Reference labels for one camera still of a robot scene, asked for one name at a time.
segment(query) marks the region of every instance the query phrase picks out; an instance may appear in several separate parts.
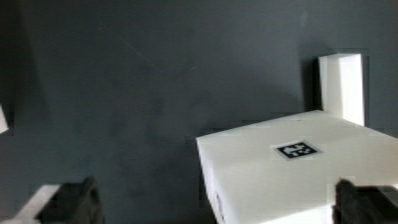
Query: white vertical post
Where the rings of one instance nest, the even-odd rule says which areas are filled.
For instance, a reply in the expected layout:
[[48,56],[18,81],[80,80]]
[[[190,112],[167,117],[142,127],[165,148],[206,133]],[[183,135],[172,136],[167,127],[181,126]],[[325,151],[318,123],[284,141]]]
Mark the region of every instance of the white vertical post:
[[334,54],[318,61],[323,111],[364,126],[361,54]]
[[0,105],[0,133],[3,133],[9,130],[9,125],[5,121],[5,116],[3,116],[3,108]]

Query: dark gray wall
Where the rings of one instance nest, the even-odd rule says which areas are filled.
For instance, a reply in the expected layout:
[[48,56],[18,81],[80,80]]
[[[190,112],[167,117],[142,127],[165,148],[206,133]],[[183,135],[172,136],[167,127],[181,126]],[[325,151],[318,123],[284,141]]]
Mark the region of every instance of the dark gray wall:
[[0,10],[18,83],[2,217],[43,183],[94,175],[108,223],[213,223],[195,137],[318,107],[314,59],[336,52],[370,58],[370,126],[398,135],[396,0],[19,0],[18,9]]

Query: gray floor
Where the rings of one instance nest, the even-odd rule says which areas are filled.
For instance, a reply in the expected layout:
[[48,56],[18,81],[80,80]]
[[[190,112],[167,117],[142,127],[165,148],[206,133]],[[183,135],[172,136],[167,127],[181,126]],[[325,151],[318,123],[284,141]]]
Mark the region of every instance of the gray floor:
[[370,59],[398,136],[396,0],[5,0],[0,18],[0,217],[94,175],[107,223],[211,224],[195,137],[318,108],[327,54]]

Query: white box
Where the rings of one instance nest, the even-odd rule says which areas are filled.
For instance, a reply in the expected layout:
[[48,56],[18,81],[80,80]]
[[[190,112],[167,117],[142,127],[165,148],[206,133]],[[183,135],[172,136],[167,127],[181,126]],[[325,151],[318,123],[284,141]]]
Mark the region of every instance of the white box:
[[[322,152],[286,159],[275,148],[297,141]],[[339,178],[398,186],[398,139],[323,111],[206,135],[197,146],[220,224],[329,224]]]

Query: white panel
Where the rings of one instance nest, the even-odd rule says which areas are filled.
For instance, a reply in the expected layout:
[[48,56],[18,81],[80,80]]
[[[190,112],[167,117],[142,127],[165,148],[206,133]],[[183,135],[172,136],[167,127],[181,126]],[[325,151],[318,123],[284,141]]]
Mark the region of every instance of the white panel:
[[21,211],[16,214],[14,219],[30,220],[44,208],[44,205],[51,199],[53,194],[57,193],[60,185],[43,185],[37,190],[34,197],[28,200],[27,205],[21,208]]
[[5,116],[3,116],[3,109],[0,106],[0,133],[5,132],[7,130],[9,130],[9,126],[7,126]]
[[320,57],[323,111],[364,125],[361,54]]
[[[322,153],[286,160],[275,146],[297,141]],[[218,223],[330,224],[339,178],[355,185],[398,184],[398,139],[323,111],[206,135],[197,146]]]

